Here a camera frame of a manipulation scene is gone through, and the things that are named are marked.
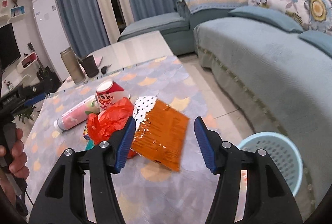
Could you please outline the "person's left hand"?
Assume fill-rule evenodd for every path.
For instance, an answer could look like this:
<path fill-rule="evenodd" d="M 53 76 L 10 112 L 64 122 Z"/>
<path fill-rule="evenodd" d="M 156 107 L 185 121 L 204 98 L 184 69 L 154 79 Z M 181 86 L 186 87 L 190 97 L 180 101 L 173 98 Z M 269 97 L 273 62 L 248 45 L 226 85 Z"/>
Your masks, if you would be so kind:
<path fill-rule="evenodd" d="M 13 157 L 12 163 L 9 165 L 9 171 L 19 179 L 27 179 L 29 176 L 29 169 L 26 166 L 28 160 L 24 153 L 24 144 L 22 142 L 23 131 L 22 129 L 16 129 L 17 141 L 15 142 L 11 155 Z"/>

